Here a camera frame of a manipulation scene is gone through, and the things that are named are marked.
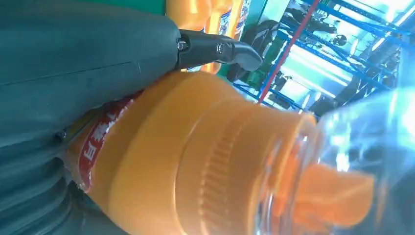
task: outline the plastic bottle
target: plastic bottle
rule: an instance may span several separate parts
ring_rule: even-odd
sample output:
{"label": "plastic bottle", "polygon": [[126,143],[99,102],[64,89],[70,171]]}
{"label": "plastic bottle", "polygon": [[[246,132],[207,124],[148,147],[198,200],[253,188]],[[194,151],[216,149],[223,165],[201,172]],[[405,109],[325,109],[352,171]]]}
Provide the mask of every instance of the plastic bottle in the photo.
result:
{"label": "plastic bottle", "polygon": [[[205,32],[206,23],[212,13],[210,0],[167,0],[166,14],[178,28]],[[201,66],[183,71],[199,71]]]}
{"label": "plastic bottle", "polygon": [[[212,0],[212,14],[206,23],[206,33],[226,35],[231,20],[232,0]],[[216,74],[220,63],[209,63],[202,67],[203,71]]]}
{"label": "plastic bottle", "polygon": [[251,0],[234,0],[232,6],[230,26],[227,33],[228,37],[235,40],[240,40],[242,31],[245,26],[245,21],[248,17]]}
{"label": "plastic bottle", "polygon": [[208,73],[170,73],[92,113],[66,166],[129,234],[325,232],[371,206],[373,177],[318,164],[312,116],[253,104]]}

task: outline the screw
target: screw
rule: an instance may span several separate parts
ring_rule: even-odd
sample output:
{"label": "screw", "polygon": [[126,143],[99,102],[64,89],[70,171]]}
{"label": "screw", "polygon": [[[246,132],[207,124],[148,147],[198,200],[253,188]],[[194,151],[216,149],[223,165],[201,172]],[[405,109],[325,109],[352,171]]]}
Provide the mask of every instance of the screw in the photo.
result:
{"label": "screw", "polygon": [[66,137],[68,136],[68,133],[67,133],[67,131],[66,131],[66,129],[65,130],[62,130],[62,131],[60,131],[60,132],[58,132],[57,134],[56,134],[56,136],[60,139],[60,140],[64,140],[64,139],[66,139]]}
{"label": "screw", "polygon": [[223,47],[224,47],[225,45],[223,44],[223,43],[219,43],[217,46],[216,46],[216,52],[218,52],[219,54],[222,54],[223,53]]}
{"label": "screw", "polygon": [[177,42],[177,49],[178,50],[185,50],[187,48],[188,48],[188,45],[185,41],[180,40],[180,41]]}

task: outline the red label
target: red label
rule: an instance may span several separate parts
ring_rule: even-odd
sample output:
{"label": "red label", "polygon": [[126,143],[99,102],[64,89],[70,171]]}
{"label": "red label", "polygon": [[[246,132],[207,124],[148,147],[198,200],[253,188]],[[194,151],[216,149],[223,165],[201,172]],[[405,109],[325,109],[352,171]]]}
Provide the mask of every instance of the red label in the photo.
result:
{"label": "red label", "polygon": [[95,165],[99,151],[105,143],[106,135],[111,127],[122,117],[124,112],[134,102],[134,99],[140,94],[141,93],[137,94],[135,97],[129,97],[114,103],[113,107],[102,115],[90,129],[81,149],[78,162],[84,191],[88,191],[91,187],[91,170]]}

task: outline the blue metal rack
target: blue metal rack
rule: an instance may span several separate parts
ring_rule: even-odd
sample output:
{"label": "blue metal rack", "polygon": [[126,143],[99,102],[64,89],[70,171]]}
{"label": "blue metal rack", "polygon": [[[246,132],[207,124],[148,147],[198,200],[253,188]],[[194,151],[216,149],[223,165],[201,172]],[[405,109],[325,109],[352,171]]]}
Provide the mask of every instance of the blue metal rack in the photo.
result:
{"label": "blue metal rack", "polygon": [[[313,0],[303,0],[306,3],[312,4]],[[352,25],[355,25],[359,28],[361,28],[362,30],[365,30],[373,35],[376,35],[380,38],[385,38],[385,40],[389,43],[392,43],[394,45],[397,45],[398,47],[403,47],[406,49],[406,51],[408,51],[409,53],[411,53],[411,55],[415,54],[415,46],[410,43],[409,40],[402,40],[399,37],[396,37],[397,35],[405,35],[405,36],[412,36],[412,33],[407,31],[406,29],[399,27],[397,25],[394,25],[392,23],[387,22],[386,20],[384,20],[383,18],[376,16],[370,12],[367,12],[363,9],[360,9],[348,2],[345,2],[343,0],[332,0],[334,3],[340,5],[341,7],[347,8],[349,10],[352,10],[368,19],[371,19],[373,21],[375,21],[376,23],[367,23],[367,22],[362,22],[359,20],[356,20],[348,15],[343,14],[342,12],[340,12],[339,10],[334,10],[333,8],[330,8],[326,5],[320,4],[318,5],[318,8],[320,10],[323,10],[325,12],[327,12],[330,15],[333,15],[337,18],[339,18],[340,20],[343,20],[345,22],[348,22]],[[281,27],[279,28],[279,31],[277,32],[277,36],[286,40],[287,42],[291,41],[291,36],[288,33],[293,33],[297,30],[297,26],[290,24],[289,22],[286,22],[284,20],[281,20]],[[351,73],[353,76],[355,76],[356,78],[359,78],[362,85],[359,85],[360,89],[358,89],[358,91],[356,92],[356,94],[349,100],[347,101],[345,104],[354,102],[358,99],[367,97],[368,95],[378,92],[378,91],[383,91],[383,90],[389,90],[390,88],[385,86],[382,83],[382,79],[384,75],[395,75],[394,72],[387,70],[384,66],[380,66],[377,63],[373,63],[371,61],[365,60],[359,56],[356,55],[351,55],[348,51],[334,45],[331,42],[328,42],[320,37],[318,37],[317,35],[314,35],[313,33],[307,32],[307,31],[303,31],[302,33],[304,36],[319,42],[320,44],[323,44],[325,46],[327,46],[328,48],[330,48],[334,54],[331,53],[324,53],[322,51],[316,50],[314,49],[314,45],[307,45],[306,43],[303,43],[301,41],[295,41],[295,45],[299,46],[300,48],[330,62],[331,64],[343,69],[346,72]],[[351,59],[359,62],[361,65],[357,65],[354,64],[353,61],[351,61]],[[267,84],[271,79],[274,79],[271,74],[275,73],[275,71],[273,70],[275,69],[275,67],[272,68],[272,70],[270,71],[270,73],[268,74],[267,78],[265,79],[260,91],[258,94],[252,94],[250,93],[247,89],[241,87],[241,86],[237,86],[240,90],[244,89],[244,92],[246,92],[248,95],[250,95],[251,97],[255,98],[256,100],[259,100],[259,96],[261,94],[261,92],[264,90],[265,84]],[[290,104],[290,106],[294,109],[299,109],[302,110],[301,106],[296,104],[293,100],[291,100],[290,98],[282,95],[280,92],[278,91],[273,91],[270,90],[270,92],[276,94],[276,96],[278,96],[279,98],[283,99],[284,101],[288,102]]]}

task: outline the transparent plastic bottle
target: transparent plastic bottle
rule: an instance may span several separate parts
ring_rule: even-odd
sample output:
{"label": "transparent plastic bottle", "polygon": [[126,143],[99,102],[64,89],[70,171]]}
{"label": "transparent plastic bottle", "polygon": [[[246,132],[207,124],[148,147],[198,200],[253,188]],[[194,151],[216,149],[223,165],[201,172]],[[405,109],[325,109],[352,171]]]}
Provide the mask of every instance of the transparent plastic bottle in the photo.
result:
{"label": "transparent plastic bottle", "polygon": [[272,219],[260,234],[414,234],[414,118],[412,90],[322,117],[298,154],[296,176],[265,199],[263,214]]}

